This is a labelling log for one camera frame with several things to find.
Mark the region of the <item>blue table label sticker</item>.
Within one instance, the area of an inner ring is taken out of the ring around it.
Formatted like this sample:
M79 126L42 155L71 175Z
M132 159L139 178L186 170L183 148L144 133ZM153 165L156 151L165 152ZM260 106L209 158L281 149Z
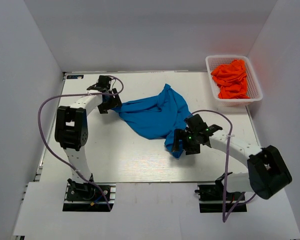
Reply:
M75 74L75 75L67 75L66 79L71 79L71 80L77 80L77 79L83 79L84 75L83 74Z

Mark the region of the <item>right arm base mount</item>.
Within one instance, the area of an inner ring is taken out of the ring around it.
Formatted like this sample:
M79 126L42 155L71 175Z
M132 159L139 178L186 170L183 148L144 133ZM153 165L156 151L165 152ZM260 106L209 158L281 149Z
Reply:
M223 212L223 180L225 174L218 177L214 183L199 184L194 193L198 196L199 212L200 213L222 213ZM226 192L225 197L225 211L228 212L230 208L242 195L241 192Z

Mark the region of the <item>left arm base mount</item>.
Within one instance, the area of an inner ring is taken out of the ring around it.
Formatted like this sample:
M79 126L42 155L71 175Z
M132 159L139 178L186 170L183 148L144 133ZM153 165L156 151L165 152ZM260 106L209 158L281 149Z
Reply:
M115 203L116 185L101 183L95 187L88 183L76 183L70 178L63 201L63 212L110 212Z

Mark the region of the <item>orange t shirt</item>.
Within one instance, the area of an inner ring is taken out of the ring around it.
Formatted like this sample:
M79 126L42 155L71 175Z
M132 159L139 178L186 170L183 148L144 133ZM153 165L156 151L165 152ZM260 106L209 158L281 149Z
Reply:
M217 66L211 73L219 87L219 99L249 99L245 62L235 59L229 64Z

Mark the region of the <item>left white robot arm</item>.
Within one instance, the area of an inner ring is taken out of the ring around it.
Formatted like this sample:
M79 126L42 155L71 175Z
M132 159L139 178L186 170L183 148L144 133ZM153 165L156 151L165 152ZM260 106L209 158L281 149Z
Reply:
M59 106L56 113L54 138L64 150L71 165L71 180L81 184L78 193L89 200L95 196L96 187L86 157L85 145L88 141L88 116L97 109L100 114L122 106L119 92L112 87L116 78L100 75L97 82L89 86L87 93L68 106Z

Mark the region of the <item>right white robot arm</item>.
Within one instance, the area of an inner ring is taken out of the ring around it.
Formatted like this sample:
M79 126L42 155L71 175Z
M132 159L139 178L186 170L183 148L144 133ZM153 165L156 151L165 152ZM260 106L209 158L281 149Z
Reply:
M172 151L186 155L201 152L201 146L219 150L243 164L247 171L225 171L215 180L216 195L226 200L233 193L250 192L268 200L292 182L292 176L279 152L272 145L260 147L226 133L222 127L208 126L199 114L185 119L185 129L175 129Z

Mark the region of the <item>blue t shirt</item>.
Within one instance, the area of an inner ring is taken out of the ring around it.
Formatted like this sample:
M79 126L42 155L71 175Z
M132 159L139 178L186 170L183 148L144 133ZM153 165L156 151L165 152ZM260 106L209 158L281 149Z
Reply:
M186 128L185 118L191 113L186 100L169 84L158 95L124 102L112 110L141 137L165 139L165 148L174 158L180 158L182 143L178 151L172 151L174 132Z

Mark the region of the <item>white plastic basket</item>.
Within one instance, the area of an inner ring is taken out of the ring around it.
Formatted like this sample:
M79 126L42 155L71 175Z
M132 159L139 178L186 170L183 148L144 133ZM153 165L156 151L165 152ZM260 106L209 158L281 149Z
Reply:
M248 99L221 99L219 98L220 88L211 76L212 71L222 64L230 64L233 60L243 60L246 68L247 80L247 96ZM218 107L241 107L250 103L262 100L263 94L260 88L255 71L250 60L243 55L209 55L205 58L206 69L212 91L212 96Z

